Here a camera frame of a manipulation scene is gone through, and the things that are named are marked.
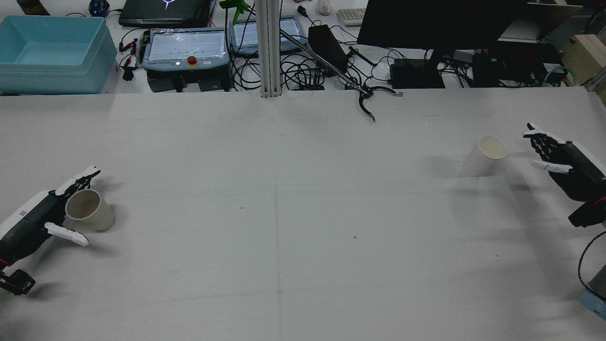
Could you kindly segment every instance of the cup rim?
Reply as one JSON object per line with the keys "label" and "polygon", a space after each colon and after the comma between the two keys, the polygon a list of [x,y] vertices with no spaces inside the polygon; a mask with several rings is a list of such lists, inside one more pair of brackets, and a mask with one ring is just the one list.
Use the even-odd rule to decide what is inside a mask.
{"label": "cup rim", "polygon": [[[482,141],[482,139],[485,138],[490,138],[493,141],[496,141],[500,144],[499,147],[502,146],[502,155],[499,154],[498,157],[491,157],[489,155],[487,155],[483,150],[482,147],[480,145],[480,141]],[[482,135],[480,138],[478,138],[478,141],[476,142],[476,150],[478,151],[478,153],[480,154],[480,156],[482,156],[483,158],[486,158],[487,160],[500,160],[502,158],[504,158],[507,155],[507,146],[505,145],[505,143],[498,137],[494,136],[494,135]]]}
{"label": "cup rim", "polygon": [[[82,192],[86,192],[86,191],[93,192],[93,193],[95,193],[95,194],[97,195],[97,199],[98,199],[97,207],[95,208],[95,210],[94,210],[94,211],[93,211],[91,214],[87,215],[86,217],[82,217],[82,218],[74,218],[74,217],[72,217],[72,215],[70,215],[70,214],[69,214],[69,212],[67,212],[67,206],[70,204],[70,201],[71,201],[71,200],[72,200],[74,197],[76,197],[76,195],[78,195],[79,193],[82,193]],[[77,191],[77,192],[76,192],[76,193],[74,193],[74,194],[73,194],[73,195],[72,195],[72,196],[71,196],[69,199],[67,199],[67,202],[65,203],[65,214],[66,214],[66,215],[67,215],[67,216],[68,216],[70,219],[78,221],[78,220],[83,220],[83,219],[89,218],[91,215],[93,215],[93,214],[97,213],[97,211],[99,210],[99,208],[100,208],[100,207],[101,207],[101,195],[100,195],[100,193],[99,193],[99,192],[97,192],[96,190],[92,189],[92,188],[85,188],[85,189],[83,189],[83,190]]]}

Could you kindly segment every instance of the computer mouse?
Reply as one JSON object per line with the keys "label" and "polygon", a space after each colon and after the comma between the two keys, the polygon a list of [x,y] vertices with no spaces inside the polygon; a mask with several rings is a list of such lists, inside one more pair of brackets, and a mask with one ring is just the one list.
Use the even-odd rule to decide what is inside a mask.
{"label": "computer mouse", "polygon": [[318,0],[316,5],[316,13],[319,15],[330,15],[333,13],[333,7],[328,0]]}
{"label": "computer mouse", "polygon": [[88,4],[90,16],[105,16],[109,8],[110,3],[106,0],[90,0]]}

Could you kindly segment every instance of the metal rod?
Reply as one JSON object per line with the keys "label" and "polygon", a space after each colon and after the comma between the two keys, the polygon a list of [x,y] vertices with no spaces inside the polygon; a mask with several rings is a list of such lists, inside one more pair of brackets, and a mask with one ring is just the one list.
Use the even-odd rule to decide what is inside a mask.
{"label": "metal rod", "polygon": [[[256,11],[254,9],[252,9],[251,7],[247,8],[247,10],[250,13],[254,14],[255,16],[257,15]],[[295,37],[289,35],[283,29],[280,29],[280,34],[282,36],[284,36],[288,41],[292,42],[296,47],[298,47],[301,50],[307,52],[310,56],[313,57],[313,59],[319,61],[324,66],[326,66],[327,68],[329,68],[332,72],[335,73],[335,75],[337,75],[340,79],[343,79],[345,82],[349,83],[349,85],[351,85],[352,87],[354,87],[357,91],[361,92],[362,94],[364,94],[366,96],[369,96],[369,97],[372,96],[372,94],[370,92],[364,90],[364,88],[362,86],[360,86],[358,83],[352,81],[346,74],[342,73],[339,69],[337,69],[336,67],[334,67],[328,61],[326,61],[326,59],[320,57],[317,53],[315,53],[314,51],[312,51],[312,49],[310,49],[307,46],[305,46],[305,45],[301,44],[300,42],[298,42],[297,39],[295,39]]]}

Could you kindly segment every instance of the keyboard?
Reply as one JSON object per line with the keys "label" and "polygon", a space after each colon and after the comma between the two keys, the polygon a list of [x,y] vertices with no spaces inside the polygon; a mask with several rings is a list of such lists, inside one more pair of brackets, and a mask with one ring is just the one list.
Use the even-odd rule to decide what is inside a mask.
{"label": "keyboard", "polygon": [[366,8],[345,8],[337,11],[337,18],[339,22],[346,26],[361,26],[362,19],[364,19],[364,12]]}

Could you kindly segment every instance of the monitor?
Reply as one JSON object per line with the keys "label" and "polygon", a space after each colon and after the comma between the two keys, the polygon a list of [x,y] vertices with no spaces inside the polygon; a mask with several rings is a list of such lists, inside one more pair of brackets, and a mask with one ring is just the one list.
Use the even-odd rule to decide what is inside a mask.
{"label": "monitor", "polygon": [[[299,18],[296,16],[281,17],[280,28],[297,39],[301,44],[305,45],[307,43]],[[258,55],[259,43],[255,20],[239,21],[235,25],[230,25],[229,33],[231,50],[236,56],[252,57]],[[283,36],[280,37],[281,54],[288,54],[298,50],[292,42],[286,40]]]}
{"label": "monitor", "polygon": [[358,43],[433,50],[428,60],[406,60],[404,67],[426,84],[444,87],[437,68],[453,50],[483,49],[503,34],[526,0],[368,0]]}

